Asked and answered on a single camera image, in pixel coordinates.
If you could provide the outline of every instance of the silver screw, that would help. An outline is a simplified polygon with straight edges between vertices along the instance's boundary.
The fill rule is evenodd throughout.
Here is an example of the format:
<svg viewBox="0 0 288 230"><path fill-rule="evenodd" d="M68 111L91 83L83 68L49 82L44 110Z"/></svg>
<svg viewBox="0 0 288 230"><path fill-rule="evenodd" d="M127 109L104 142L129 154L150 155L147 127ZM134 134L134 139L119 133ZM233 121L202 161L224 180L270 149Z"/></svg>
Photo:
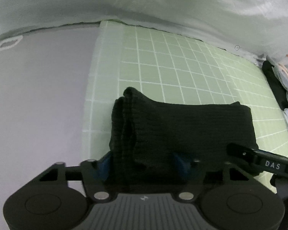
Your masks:
<svg viewBox="0 0 288 230"><path fill-rule="evenodd" d="M107 192L104 191L100 191L94 194L94 197L98 200L105 200L107 198L109 198L109 194Z"/></svg>
<svg viewBox="0 0 288 230"><path fill-rule="evenodd" d="M191 199L193 199L194 194L192 194L190 192L182 192L178 196L182 200L191 200Z"/></svg>

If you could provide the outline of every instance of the folded black garment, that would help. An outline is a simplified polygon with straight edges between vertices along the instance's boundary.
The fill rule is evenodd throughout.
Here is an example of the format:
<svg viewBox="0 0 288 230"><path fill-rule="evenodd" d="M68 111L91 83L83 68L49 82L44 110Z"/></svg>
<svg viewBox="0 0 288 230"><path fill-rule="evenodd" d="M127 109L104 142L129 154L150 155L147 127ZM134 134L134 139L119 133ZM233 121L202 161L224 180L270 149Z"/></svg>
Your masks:
<svg viewBox="0 0 288 230"><path fill-rule="evenodd" d="M283 111L285 108L288 108L288 101L286 96L286 89L283 87L282 83L275 77L275 74L272 70L273 65L269 61L264 61L262 64L263 74L266 76L266 80L274 94L274 97Z"/></svg>
<svg viewBox="0 0 288 230"><path fill-rule="evenodd" d="M229 143L258 149L251 110L239 102L168 104L153 101L132 87L115 101L110 150L117 182L178 182L174 152L222 162L229 158ZM258 175L247 163L238 164Z"/></svg>

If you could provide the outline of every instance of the black fabric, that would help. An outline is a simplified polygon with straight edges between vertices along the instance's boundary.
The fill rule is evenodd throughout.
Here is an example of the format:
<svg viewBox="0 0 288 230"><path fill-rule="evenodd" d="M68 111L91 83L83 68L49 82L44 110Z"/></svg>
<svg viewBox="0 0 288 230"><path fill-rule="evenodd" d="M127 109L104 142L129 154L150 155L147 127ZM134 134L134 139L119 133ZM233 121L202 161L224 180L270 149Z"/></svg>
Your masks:
<svg viewBox="0 0 288 230"><path fill-rule="evenodd" d="M115 101L110 150L117 182L178 182L173 152L220 162L228 158L229 143L258 149L251 110L239 102L168 104L153 101L132 87ZM258 175L247 163L238 164Z"/></svg>
<svg viewBox="0 0 288 230"><path fill-rule="evenodd" d="M269 61L264 61L262 65L263 74L266 76L266 80L274 94L274 97L283 111L288 108L288 101L286 97L286 89L283 87L282 83L275 77L272 70L273 65Z"/></svg>

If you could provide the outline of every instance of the black circular cover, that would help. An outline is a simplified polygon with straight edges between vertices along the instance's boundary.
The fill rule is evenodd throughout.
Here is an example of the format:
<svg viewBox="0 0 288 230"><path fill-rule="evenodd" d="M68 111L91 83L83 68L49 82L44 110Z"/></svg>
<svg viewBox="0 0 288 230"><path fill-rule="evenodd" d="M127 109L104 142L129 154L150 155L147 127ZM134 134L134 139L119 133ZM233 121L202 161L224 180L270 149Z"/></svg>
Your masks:
<svg viewBox="0 0 288 230"><path fill-rule="evenodd" d="M14 230L66 230L75 227L88 209L86 198L62 185L25 186L11 195L3 215Z"/></svg>
<svg viewBox="0 0 288 230"><path fill-rule="evenodd" d="M204 216L224 230L277 230L285 213L283 201L263 185L223 185L200 202Z"/></svg>

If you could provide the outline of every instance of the green grid mat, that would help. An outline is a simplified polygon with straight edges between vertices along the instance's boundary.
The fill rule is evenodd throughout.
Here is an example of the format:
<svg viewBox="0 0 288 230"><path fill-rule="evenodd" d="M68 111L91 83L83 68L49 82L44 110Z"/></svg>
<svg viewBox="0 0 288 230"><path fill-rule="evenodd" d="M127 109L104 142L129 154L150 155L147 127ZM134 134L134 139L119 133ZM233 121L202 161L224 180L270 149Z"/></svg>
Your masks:
<svg viewBox="0 0 288 230"><path fill-rule="evenodd" d="M257 66L181 35L110 21L100 30L84 105L84 159L108 152L113 103L129 86L166 103L239 101L251 108L259 148L288 157L283 113ZM270 177L264 172L257 179L273 189Z"/></svg>

